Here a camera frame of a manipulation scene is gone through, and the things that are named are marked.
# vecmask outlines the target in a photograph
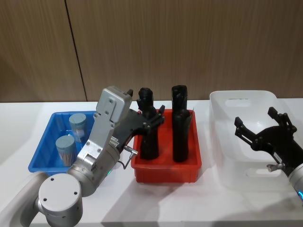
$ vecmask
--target wooden wall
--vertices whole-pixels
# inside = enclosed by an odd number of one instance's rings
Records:
[[[109,85],[303,97],[301,0],[66,0],[76,50],[63,0],[0,2],[0,101],[85,100],[80,69],[89,101]]]

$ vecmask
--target blue plastic bin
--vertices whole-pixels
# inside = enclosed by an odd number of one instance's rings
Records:
[[[72,135],[69,118],[75,113],[83,113],[86,115],[88,135],[90,135],[94,124],[94,113],[96,111],[73,111],[73,112],[57,112],[53,113],[47,127],[40,139],[39,145],[34,156],[29,163],[28,170],[30,172],[43,171],[48,175],[58,173],[66,173],[69,169],[63,166],[57,147],[56,140],[64,135]],[[84,143],[76,143],[77,152],[79,153]]]

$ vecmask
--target red plastic bin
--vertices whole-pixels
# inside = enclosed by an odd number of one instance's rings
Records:
[[[188,132],[188,159],[182,163],[172,159],[172,110],[165,110],[164,124],[158,129],[159,157],[154,160],[140,159],[142,136],[135,136],[134,149],[139,154],[131,165],[137,182],[140,183],[193,183],[197,181],[202,166],[195,112]]]

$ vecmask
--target table surface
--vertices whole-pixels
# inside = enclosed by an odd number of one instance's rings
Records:
[[[303,141],[303,99],[279,101]],[[154,104],[171,108],[170,101]],[[0,104],[0,206],[30,176],[27,166],[51,114],[95,107],[96,102]],[[284,192],[240,192],[220,183],[209,133],[209,100],[188,101],[187,107],[196,113],[203,162],[198,181],[141,184],[130,166],[123,170],[118,163],[96,192],[83,198],[83,216],[77,226],[302,226],[302,202],[291,186]],[[135,102],[131,108],[137,110]],[[126,161],[128,156],[122,152],[121,159]],[[38,214],[31,226],[48,226],[45,216]]]

